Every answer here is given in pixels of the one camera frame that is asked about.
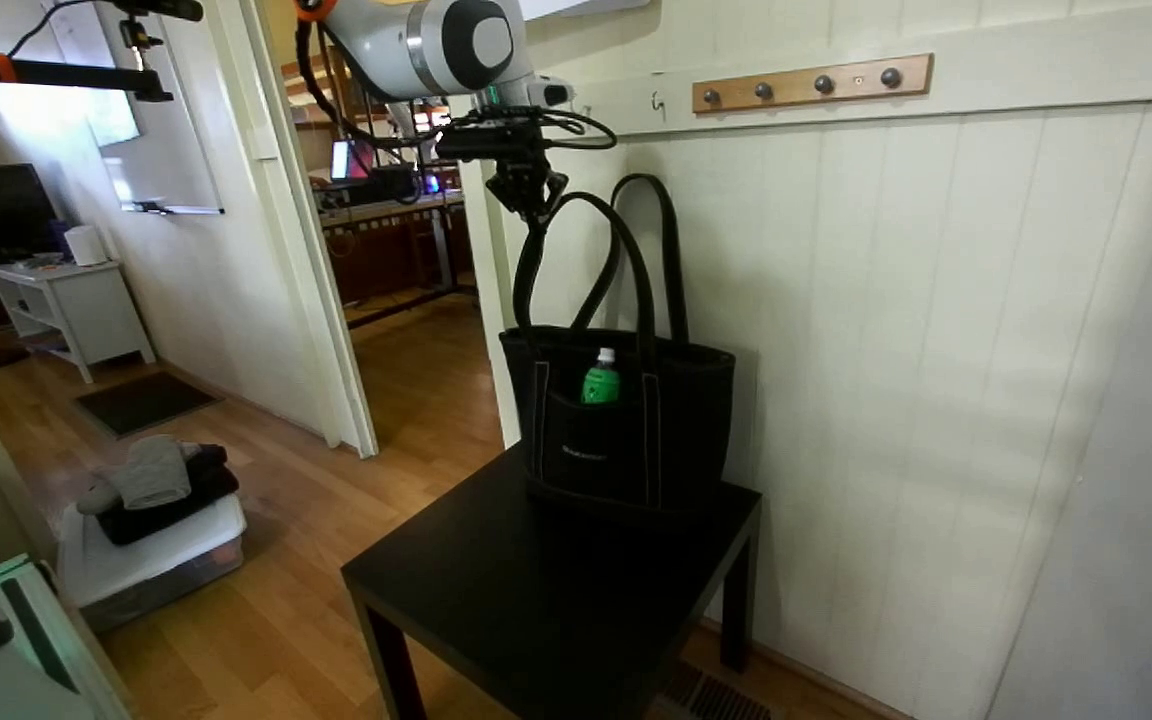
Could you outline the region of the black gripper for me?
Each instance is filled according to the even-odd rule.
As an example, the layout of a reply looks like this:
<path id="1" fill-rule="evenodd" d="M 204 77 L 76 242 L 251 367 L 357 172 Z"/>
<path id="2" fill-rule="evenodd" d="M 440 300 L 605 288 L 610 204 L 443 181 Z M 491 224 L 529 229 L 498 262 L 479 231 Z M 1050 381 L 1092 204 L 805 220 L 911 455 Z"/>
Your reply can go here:
<path id="1" fill-rule="evenodd" d="M 469 113 L 440 132 L 437 154 L 443 159 L 491 159 L 487 191 L 518 216 L 543 216 L 564 191 L 549 166 L 538 113 Z"/>

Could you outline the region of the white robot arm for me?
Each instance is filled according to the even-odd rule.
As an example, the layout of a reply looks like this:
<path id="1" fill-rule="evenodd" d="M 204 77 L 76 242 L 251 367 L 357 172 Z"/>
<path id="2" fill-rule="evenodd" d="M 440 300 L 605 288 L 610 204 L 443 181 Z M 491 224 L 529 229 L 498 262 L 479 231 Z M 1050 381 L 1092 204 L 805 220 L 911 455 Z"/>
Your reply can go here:
<path id="1" fill-rule="evenodd" d="M 515 0 L 292 0 L 294 63 L 312 99 L 336 117 L 307 63 L 307 38 L 323 33 L 352 80 L 383 106 L 469 96 L 472 110 L 440 135 L 443 159 L 491 159 L 491 197 L 537 220 L 564 191 L 549 166 L 543 119 L 571 96 L 533 68 Z"/>

